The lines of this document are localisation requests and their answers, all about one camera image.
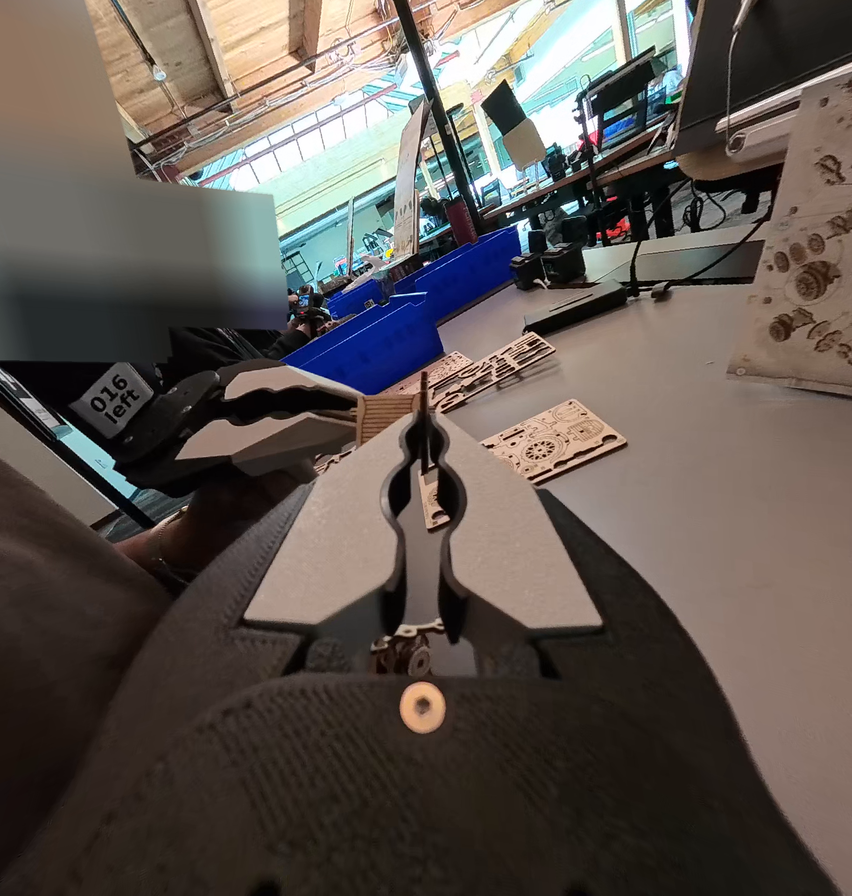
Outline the small ribbed wooden model part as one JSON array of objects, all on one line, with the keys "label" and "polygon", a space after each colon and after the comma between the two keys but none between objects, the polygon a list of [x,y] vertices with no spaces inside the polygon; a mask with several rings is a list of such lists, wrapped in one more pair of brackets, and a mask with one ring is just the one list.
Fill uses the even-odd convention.
[{"label": "small ribbed wooden model part", "polygon": [[355,446],[360,448],[397,420],[420,409],[417,393],[380,393],[359,397],[356,409]]}]

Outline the wooden sheet with fine parts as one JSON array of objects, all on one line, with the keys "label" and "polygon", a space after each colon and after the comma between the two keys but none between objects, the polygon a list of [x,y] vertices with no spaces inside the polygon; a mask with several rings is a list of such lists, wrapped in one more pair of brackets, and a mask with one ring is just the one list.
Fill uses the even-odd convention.
[{"label": "wooden sheet with fine parts", "polygon": [[382,391],[382,394],[411,394],[420,389],[422,375],[428,377],[428,386],[435,390],[440,384],[452,378],[472,364],[472,360],[460,352],[447,353],[435,362],[426,365],[397,384]]}]

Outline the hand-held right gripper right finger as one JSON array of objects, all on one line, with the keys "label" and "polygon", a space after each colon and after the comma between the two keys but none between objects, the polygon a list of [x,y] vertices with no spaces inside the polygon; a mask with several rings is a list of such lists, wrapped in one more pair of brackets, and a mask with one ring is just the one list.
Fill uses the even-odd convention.
[{"label": "hand-held right gripper right finger", "polygon": [[446,416],[430,454],[448,519],[438,611],[456,644],[535,644],[601,630],[603,621],[539,491]]}]

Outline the person's left forearm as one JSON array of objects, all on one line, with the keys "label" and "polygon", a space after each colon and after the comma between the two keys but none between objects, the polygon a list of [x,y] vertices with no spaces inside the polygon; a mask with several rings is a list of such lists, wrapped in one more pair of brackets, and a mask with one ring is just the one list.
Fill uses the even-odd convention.
[{"label": "person's left forearm", "polygon": [[188,510],[188,506],[181,507],[151,529],[114,544],[171,596],[181,594],[198,575],[184,550],[183,524]]}]

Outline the wooden sheet with long cutouts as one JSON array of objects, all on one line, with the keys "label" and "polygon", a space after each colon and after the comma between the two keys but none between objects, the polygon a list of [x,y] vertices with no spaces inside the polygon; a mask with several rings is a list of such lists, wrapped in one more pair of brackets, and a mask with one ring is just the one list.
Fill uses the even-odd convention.
[{"label": "wooden sheet with long cutouts", "polygon": [[521,376],[552,357],[556,348],[542,336],[526,332],[486,357],[466,364],[430,383],[430,407],[447,413],[500,384]]}]

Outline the flat wooden piece with holes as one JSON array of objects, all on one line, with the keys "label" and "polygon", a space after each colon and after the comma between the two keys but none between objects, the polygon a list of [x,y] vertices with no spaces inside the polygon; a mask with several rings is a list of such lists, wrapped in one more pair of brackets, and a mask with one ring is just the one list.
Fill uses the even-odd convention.
[{"label": "flat wooden piece with holes", "polygon": [[442,476],[440,468],[433,462],[418,473],[425,529],[429,533],[435,533],[445,528],[451,522],[451,517],[445,511],[444,504],[440,500],[441,495],[450,498],[453,509],[458,508],[460,501],[462,501],[457,483],[453,477],[445,477],[444,490],[441,490]]}]

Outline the white monitor stand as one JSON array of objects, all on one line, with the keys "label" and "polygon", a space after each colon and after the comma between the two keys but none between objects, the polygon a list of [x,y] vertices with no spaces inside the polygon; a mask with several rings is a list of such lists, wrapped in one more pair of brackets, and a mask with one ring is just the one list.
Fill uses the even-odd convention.
[{"label": "white monitor stand", "polygon": [[799,106],[800,96],[794,93],[782,101],[759,103],[720,119],[715,131],[725,139],[727,158],[746,163],[784,153]]}]

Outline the partly built wooden model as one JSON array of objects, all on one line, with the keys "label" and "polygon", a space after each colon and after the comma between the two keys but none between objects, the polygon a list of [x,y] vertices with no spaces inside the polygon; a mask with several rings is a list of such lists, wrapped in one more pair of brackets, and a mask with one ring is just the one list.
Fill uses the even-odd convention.
[{"label": "partly built wooden model", "polygon": [[375,675],[402,675],[412,679],[432,674],[430,636],[445,636],[441,619],[428,623],[403,623],[391,636],[371,644],[368,671]]}]

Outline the black and white photo flag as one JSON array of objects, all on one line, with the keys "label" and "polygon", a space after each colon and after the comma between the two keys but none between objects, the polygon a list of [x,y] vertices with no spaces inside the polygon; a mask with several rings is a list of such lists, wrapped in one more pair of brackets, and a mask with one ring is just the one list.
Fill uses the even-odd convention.
[{"label": "black and white photo flag", "polygon": [[499,81],[480,104],[486,118],[501,135],[504,148],[517,169],[542,163],[546,147],[531,118],[525,115],[507,80]]}]

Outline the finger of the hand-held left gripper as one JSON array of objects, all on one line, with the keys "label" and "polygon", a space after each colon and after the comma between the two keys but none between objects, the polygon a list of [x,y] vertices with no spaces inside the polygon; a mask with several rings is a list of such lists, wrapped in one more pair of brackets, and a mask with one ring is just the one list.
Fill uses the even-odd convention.
[{"label": "finger of the hand-held left gripper", "polygon": [[244,362],[219,372],[218,420],[237,429],[324,424],[353,429],[359,392],[283,363]]},{"label": "finger of the hand-held left gripper", "polygon": [[305,411],[247,424],[212,420],[188,437],[176,454],[176,473],[201,476],[232,466],[260,476],[342,451],[356,436],[355,410]]}]

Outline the wooden sheet with wheel parts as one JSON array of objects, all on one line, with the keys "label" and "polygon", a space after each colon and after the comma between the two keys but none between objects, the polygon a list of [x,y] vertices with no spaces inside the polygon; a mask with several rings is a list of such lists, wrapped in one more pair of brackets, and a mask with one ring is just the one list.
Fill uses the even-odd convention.
[{"label": "wooden sheet with wheel parts", "polygon": [[539,486],[627,446],[627,440],[577,399],[482,440],[515,473]]}]

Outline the person's brown clothing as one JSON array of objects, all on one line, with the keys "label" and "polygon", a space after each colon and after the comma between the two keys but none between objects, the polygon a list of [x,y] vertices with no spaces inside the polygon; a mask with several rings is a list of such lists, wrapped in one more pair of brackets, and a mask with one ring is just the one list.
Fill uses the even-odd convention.
[{"label": "person's brown clothing", "polygon": [[0,877],[67,790],[172,598],[0,459]]}]

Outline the white instruction booklet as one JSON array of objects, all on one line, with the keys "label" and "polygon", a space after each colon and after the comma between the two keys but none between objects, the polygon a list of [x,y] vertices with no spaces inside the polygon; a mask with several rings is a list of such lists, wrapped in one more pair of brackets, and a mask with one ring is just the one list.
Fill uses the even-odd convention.
[{"label": "white instruction booklet", "polygon": [[852,397],[852,73],[803,91],[729,376]]}]

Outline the upright wooden sheet display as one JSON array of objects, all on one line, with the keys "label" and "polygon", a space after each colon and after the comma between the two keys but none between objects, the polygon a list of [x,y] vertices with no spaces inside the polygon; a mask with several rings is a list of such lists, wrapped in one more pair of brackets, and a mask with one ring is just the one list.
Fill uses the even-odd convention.
[{"label": "upright wooden sheet display", "polygon": [[420,194],[416,175],[420,149],[431,113],[430,101],[423,97],[401,132],[398,168],[394,189],[394,260],[416,255],[420,242]]}]

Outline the blue plastic bin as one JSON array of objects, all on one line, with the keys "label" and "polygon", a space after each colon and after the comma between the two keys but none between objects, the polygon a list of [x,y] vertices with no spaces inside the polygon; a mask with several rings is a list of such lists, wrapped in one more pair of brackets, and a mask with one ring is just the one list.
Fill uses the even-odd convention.
[{"label": "blue plastic bin", "polygon": [[444,353],[427,293],[369,308],[284,358],[299,370],[377,394]]},{"label": "blue plastic bin", "polygon": [[338,320],[362,314],[368,308],[384,306],[394,297],[410,295],[415,291],[420,274],[422,272],[411,273],[398,281],[393,281],[388,276],[355,280],[353,285],[327,299],[329,314],[332,319]]},{"label": "blue plastic bin", "polygon": [[510,226],[425,266],[413,283],[415,292],[425,294],[428,318],[440,325],[509,285],[511,262],[520,253],[520,231]]}]

